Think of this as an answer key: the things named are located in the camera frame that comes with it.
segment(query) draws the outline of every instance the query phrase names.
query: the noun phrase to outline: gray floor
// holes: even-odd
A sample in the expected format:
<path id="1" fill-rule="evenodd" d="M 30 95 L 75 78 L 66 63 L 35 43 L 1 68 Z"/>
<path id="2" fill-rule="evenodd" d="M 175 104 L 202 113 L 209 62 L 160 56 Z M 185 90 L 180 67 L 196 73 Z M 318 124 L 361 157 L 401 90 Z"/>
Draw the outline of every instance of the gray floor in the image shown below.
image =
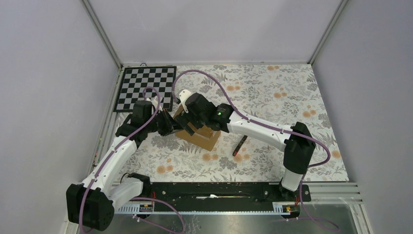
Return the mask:
<path id="1" fill-rule="evenodd" d="M 312 205 L 306 206 L 313 217 L 327 218 L 338 224 L 341 233 L 356 234 L 351 212 L 346 205 Z M 279 215 L 185 215 L 186 234 L 330 234 L 311 220 L 294 222 L 274 222 Z M 148 220 L 180 231 L 181 223 L 175 215 L 151 215 Z M 93 234 L 167 234 L 157 227 L 143 222 L 136 222 L 131 215 L 115 215 L 111 225 L 104 232 L 93 231 Z"/>

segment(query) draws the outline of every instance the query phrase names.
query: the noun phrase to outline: marker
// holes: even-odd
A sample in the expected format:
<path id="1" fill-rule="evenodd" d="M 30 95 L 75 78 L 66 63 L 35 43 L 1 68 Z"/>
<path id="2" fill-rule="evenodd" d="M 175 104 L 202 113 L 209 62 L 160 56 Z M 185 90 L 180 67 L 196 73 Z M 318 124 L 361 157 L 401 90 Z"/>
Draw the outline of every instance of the marker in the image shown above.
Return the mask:
<path id="1" fill-rule="evenodd" d="M 243 138 L 241 139 L 240 143 L 238 143 L 237 147 L 235 148 L 234 152 L 232 153 L 232 156 L 236 156 L 238 151 L 240 150 L 241 146 L 244 144 L 244 141 L 246 140 L 248 136 L 243 136 Z"/>

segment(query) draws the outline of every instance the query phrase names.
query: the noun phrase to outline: robotic arm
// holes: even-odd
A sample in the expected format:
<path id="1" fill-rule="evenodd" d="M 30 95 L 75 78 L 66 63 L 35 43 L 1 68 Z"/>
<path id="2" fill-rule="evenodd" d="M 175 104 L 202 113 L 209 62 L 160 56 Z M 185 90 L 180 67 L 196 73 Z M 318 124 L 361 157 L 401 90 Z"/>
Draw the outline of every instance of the robotic arm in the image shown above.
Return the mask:
<path id="1" fill-rule="evenodd" d="M 215 106 L 199 93 L 183 90 L 179 94 L 179 99 L 184 110 L 175 119 L 161 109 L 145 128 L 115 150 L 116 145 L 148 121 L 153 112 L 153 105 L 157 104 L 156 100 L 136 102 L 133 113 L 117 129 L 113 144 L 101 159 L 100 164 L 81 184 L 72 184 L 68 188 L 66 198 L 69 221 L 79 223 L 80 204 L 92 179 L 95 181 L 87 195 L 83 212 L 83 224 L 91 228 L 105 230 L 113 218 L 114 211 L 131 198 L 136 196 L 149 197 L 150 183 L 148 183 L 149 177 L 147 176 L 128 177 L 124 183 L 114 188 L 112 188 L 112 184 L 123 164 L 139 148 L 142 141 L 147 138 L 148 133 L 158 132 L 162 136 L 167 136 L 184 129 L 193 135 L 194 131 L 189 127 L 189 123 L 197 129 L 206 125 L 214 131 L 247 135 L 284 152 L 283 164 L 286 169 L 279 184 L 279 191 L 283 197 L 288 199 L 297 196 L 300 180 L 307 171 L 315 143 L 302 137 L 273 131 L 253 123 L 248 114 L 242 113 L 248 117 L 248 119 L 244 119 L 230 105 L 222 103 Z M 294 132 L 311 136 L 305 124 L 300 122 L 297 122 L 295 126 L 281 126 L 256 117 L 253 119 L 270 126 L 286 130 L 292 129 Z M 106 165 L 101 168 L 101 164 L 104 162 Z"/>

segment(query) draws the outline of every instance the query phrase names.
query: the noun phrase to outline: checkerboard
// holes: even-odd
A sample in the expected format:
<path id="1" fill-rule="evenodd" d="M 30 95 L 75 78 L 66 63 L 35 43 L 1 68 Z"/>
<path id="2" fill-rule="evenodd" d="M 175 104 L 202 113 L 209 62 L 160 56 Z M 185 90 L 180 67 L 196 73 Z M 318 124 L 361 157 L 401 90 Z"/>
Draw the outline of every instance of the checkerboard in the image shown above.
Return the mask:
<path id="1" fill-rule="evenodd" d="M 119 87 L 114 112 L 132 112 L 137 100 L 143 100 L 145 87 L 154 87 L 161 96 L 161 107 L 172 110 L 172 84 L 175 81 L 176 67 L 135 67 L 126 68 Z M 146 98 L 154 98 L 152 89 L 146 91 Z"/>

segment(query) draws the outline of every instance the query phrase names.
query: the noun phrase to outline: black cable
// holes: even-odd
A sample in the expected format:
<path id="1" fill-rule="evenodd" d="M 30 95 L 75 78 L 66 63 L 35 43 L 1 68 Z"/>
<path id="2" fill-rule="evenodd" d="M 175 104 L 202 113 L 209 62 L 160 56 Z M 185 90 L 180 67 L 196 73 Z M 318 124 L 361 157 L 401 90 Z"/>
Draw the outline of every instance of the black cable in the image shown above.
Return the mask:
<path id="1" fill-rule="evenodd" d="M 120 178 L 120 183 L 122 183 L 122 179 L 123 179 L 123 177 L 126 176 L 126 174 L 130 175 L 128 172 L 126 172 L 125 174 L 123 174 L 123 176 Z"/>

